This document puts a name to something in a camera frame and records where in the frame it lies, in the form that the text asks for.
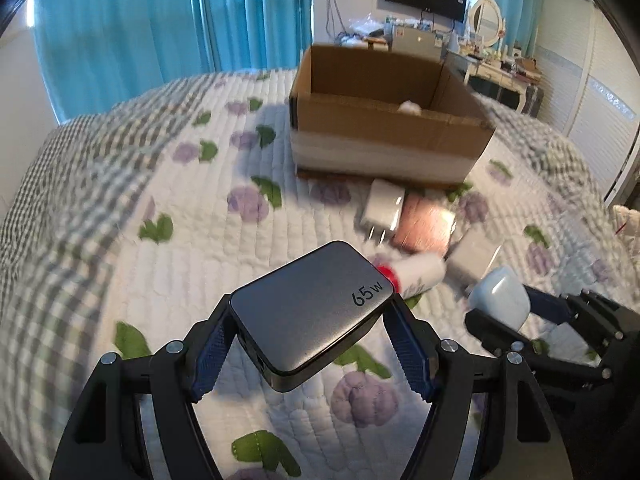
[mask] white bottle with red cap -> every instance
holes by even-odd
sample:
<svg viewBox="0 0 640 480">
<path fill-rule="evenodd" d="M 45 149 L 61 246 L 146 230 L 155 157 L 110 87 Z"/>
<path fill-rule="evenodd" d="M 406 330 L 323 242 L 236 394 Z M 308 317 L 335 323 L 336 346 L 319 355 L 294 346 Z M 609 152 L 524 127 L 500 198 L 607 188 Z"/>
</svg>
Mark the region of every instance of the white bottle with red cap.
<svg viewBox="0 0 640 480">
<path fill-rule="evenodd" d="M 433 288 L 447 272 L 444 260 L 436 253 L 417 253 L 376 268 L 405 299 Z"/>
</svg>

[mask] silver bolt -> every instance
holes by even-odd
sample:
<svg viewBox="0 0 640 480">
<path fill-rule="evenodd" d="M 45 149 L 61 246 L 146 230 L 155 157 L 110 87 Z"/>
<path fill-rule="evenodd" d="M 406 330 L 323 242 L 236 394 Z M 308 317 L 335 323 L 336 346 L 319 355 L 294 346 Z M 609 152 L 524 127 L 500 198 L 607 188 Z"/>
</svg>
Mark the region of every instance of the silver bolt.
<svg viewBox="0 0 640 480">
<path fill-rule="evenodd" d="M 440 342 L 440 346 L 445 352 L 455 352 L 458 350 L 458 343 L 453 341 L 453 339 L 443 339 Z"/>
<path fill-rule="evenodd" d="M 167 346 L 166 346 L 166 351 L 169 352 L 169 354 L 179 354 L 180 352 L 182 352 L 182 349 L 184 348 L 184 344 L 182 343 L 182 341 L 171 341 Z"/>
<path fill-rule="evenodd" d="M 512 365 L 519 365 L 522 362 L 522 356 L 517 352 L 509 352 L 507 354 L 507 361 Z"/>
<path fill-rule="evenodd" d="M 116 352 L 107 352 L 105 355 L 103 355 L 100 358 L 100 362 L 103 365 L 112 365 L 114 364 L 114 362 L 116 362 L 117 358 L 118 358 L 118 354 L 116 354 Z"/>
</svg>

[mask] plastic bag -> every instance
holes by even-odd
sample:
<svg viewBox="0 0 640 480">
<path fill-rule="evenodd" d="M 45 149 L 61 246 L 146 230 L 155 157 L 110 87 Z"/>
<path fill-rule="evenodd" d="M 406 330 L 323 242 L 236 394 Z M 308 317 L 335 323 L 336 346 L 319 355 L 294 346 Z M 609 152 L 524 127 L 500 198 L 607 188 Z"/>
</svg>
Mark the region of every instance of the plastic bag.
<svg viewBox="0 0 640 480">
<path fill-rule="evenodd" d="M 385 24 L 373 18 L 371 14 L 364 19 L 349 20 L 349 26 L 355 34 L 361 36 L 368 36 L 377 30 L 385 28 Z"/>
</svg>

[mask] open brown box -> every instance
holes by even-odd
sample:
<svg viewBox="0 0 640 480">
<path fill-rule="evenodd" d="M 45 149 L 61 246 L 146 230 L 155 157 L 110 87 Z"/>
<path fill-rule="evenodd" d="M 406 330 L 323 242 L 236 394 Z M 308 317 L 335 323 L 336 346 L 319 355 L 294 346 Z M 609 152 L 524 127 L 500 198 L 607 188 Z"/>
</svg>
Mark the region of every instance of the open brown box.
<svg viewBox="0 0 640 480">
<path fill-rule="evenodd" d="M 398 111 L 405 101 L 420 116 Z M 464 181 L 494 133 L 481 105 L 441 63 L 313 45 L 290 96 L 299 174 L 388 178 L 430 187 Z"/>
</svg>

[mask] cable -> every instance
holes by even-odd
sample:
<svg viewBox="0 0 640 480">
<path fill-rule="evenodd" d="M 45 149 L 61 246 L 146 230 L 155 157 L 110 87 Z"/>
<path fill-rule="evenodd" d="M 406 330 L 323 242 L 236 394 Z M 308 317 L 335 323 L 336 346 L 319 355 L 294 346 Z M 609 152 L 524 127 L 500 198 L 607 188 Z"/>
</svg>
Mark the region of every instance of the cable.
<svg viewBox="0 0 640 480">
<path fill-rule="evenodd" d="M 337 35 L 335 33 L 335 18 L 334 18 L 334 9 L 333 9 L 333 7 L 335 7 L 335 12 L 338 15 L 338 21 L 340 22 L 340 26 L 342 27 L 342 31 L 340 33 L 338 33 Z M 329 37 L 332 38 L 332 40 L 335 41 L 338 37 L 346 36 L 347 35 L 347 29 L 346 29 L 346 27 L 344 27 L 344 23 L 342 22 L 342 16 L 340 15 L 340 9 L 338 7 L 338 1 L 337 0 L 334 0 L 333 7 L 332 7 L 332 1 L 331 0 L 326 0 L 326 25 L 324 26 L 324 30 L 329 35 Z M 329 22 L 331 22 L 331 28 L 332 28 L 333 32 L 329 31 Z"/>
</svg>

